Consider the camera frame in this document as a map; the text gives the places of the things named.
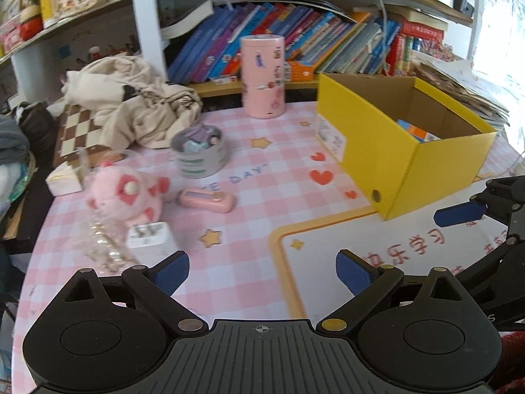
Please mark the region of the orange blue toothpaste box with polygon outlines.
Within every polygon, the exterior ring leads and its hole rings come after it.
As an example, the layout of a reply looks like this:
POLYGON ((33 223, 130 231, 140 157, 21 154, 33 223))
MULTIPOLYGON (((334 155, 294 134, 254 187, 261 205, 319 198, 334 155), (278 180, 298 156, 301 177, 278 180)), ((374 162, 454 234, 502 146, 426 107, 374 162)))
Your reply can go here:
POLYGON ((440 138, 432 133, 426 132, 413 124, 402 119, 397 120, 397 125, 421 143, 438 141, 440 138))

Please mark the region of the pink checkered desk mat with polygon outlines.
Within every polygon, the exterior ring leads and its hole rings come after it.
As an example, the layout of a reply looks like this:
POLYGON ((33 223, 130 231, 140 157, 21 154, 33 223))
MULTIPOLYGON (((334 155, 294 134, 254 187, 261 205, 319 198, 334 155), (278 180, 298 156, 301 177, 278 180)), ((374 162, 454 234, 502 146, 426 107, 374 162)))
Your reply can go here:
MULTIPOLYGON (((288 315, 268 238, 274 229, 364 207, 355 187, 314 135, 316 106, 290 103, 279 118, 250 118, 242 109, 205 114, 221 128, 230 160, 202 180, 180 177, 174 154, 143 150, 145 168, 171 180, 173 189, 223 190, 236 197, 233 211, 215 213, 166 203, 163 220, 190 256, 190 276, 176 299, 206 319, 274 319, 288 315)), ((38 315, 76 272, 90 261, 69 249, 87 225, 88 208, 79 194, 57 197, 41 228, 13 332, 12 389, 28 393, 34 383, 22 356, 23 339, 38 315)))

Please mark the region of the pearl flower hair accessory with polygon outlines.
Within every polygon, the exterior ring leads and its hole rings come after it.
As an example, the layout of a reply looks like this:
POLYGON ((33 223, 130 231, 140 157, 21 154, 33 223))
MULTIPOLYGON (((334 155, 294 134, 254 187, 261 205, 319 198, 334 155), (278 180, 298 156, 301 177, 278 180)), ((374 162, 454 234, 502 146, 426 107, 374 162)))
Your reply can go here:
POLYGON ((103 275, 115 275, 137 263, 117 235, 104 222, 88 222, 79 241, 85 255, 103 275))

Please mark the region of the yellow cardboard box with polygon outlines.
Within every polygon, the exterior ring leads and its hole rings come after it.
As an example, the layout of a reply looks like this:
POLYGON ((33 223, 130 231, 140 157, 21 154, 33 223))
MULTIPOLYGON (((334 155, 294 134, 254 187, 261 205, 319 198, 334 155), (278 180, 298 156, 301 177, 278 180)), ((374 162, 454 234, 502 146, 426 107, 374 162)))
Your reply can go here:
POLYGON ((470 186, 496 130, 416 77, 321 75, 315 134, 385 221, 470 186), (421 143, 402 119, 438 136, 421 143))

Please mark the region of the brown checkered chess board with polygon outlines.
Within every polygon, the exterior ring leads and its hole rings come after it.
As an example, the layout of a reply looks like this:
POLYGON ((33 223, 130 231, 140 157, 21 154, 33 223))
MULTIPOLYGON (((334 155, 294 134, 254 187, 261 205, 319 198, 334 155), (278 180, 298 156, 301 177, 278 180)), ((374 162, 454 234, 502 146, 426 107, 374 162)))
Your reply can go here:
POLYGON ((81 148, 87 156, 90 167, 100 162, 120 161, 124 155, 101 144, 101 128, 94 124, 94 115, 89 109, 66 105, 60 116, 60 126, 55 143, 53 166, 67 162, 73 167, 80 164, 81 148))

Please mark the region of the pink plush pig toy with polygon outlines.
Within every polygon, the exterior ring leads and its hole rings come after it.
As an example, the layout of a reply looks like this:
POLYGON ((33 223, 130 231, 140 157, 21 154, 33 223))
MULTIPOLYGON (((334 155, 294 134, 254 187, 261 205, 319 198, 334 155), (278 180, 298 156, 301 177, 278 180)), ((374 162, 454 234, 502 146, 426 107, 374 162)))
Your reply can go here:
POLYGON ((130 228, 160 221, 169 188, 167 177, 104 160, 90 177, 85 201, 101 216, 130 228))

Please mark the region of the grey tape roll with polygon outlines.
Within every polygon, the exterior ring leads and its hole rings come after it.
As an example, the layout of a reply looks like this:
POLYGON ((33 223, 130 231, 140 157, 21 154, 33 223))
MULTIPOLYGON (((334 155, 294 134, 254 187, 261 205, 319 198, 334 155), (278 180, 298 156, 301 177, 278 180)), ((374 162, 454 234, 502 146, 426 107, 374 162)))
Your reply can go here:
POLYGON ((221 139, 215 146, 195 153, 186 153, 182 148, 183 132, 186 129, 175 134, 171 140, 171 149, 175 152, 175 163, 181 176, 186 179, 202 179, 212 176, 221 171, 229 160, 229 152, 222 131, 210 124, 195 124, 191 127, 202 125, 215 127, 221 134, 221 139))

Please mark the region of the row of colourful books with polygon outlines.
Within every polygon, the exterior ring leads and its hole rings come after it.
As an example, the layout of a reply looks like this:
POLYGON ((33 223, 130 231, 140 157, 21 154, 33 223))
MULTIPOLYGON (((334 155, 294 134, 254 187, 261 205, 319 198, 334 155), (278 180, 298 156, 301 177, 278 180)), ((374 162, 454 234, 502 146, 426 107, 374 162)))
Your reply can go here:
POLYGON ((410 54, 449 56, 446 22, 403 6, 385 11, 344 12, 321 1, 275 1, 214 5, 205 1, 163 28, 165 39, 181 39, 169 62, 173 83, 235 82, 241 74, 244 36, 283 36, 285 61, 314 66, 315 74, 405 75, 410 54))

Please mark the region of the stack of papers and booklets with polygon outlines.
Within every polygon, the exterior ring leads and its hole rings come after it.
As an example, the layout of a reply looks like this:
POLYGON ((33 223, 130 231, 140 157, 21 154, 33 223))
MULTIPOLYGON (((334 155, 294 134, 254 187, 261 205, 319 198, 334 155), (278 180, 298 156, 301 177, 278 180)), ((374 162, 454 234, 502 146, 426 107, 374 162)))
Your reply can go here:
POLYGON ((431 58, 417 60, 413 66, 417 77, 461 102, 497 130, 510 124, 510 109, 503 101, 504 91, 475 75, 467 60, 431 58))

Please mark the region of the orange white small box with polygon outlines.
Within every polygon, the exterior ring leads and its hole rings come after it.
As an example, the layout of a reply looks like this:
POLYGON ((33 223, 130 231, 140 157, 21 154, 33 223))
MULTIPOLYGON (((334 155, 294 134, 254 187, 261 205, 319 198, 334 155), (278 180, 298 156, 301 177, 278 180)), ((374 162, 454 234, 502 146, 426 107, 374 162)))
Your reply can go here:
POLYGON ((315 79, 315 68, 309 64, 303 64, 298 60, 285 61, 285 81, 304 83, 315 79))

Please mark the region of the beige crumpled cloth bag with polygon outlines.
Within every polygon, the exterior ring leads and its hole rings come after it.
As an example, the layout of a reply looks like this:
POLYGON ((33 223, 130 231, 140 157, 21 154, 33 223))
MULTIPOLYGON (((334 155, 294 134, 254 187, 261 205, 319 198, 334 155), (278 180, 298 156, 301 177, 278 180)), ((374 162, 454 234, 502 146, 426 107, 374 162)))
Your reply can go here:
POLYGON ((100 144, 113 150, 134 143, 168 148, 203 108, 197 92, 155 75, 139 56, 108 56, 70 70, 61 92, 66 103, 90 111, 100 144))

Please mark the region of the pink cylindrical canister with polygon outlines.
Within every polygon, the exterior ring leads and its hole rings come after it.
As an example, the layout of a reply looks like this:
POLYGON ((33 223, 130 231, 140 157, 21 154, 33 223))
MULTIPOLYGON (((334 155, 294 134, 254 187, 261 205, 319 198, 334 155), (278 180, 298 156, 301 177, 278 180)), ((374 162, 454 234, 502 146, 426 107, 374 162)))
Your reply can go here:
POLYGON ((278 35, 240 40, 242 103, 252 118, 277 118, 285 112, 284 44, 278 35))

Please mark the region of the white power adapter plug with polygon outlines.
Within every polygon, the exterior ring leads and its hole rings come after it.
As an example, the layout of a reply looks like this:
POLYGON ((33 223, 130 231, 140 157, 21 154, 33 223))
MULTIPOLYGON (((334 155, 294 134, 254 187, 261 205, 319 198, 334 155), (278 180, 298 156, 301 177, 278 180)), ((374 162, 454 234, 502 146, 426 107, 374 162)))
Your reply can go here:
POLYGON ((139 264, 149 268, 179 250, 166 222, 135 225, 127 231, 125 247, 139 264))

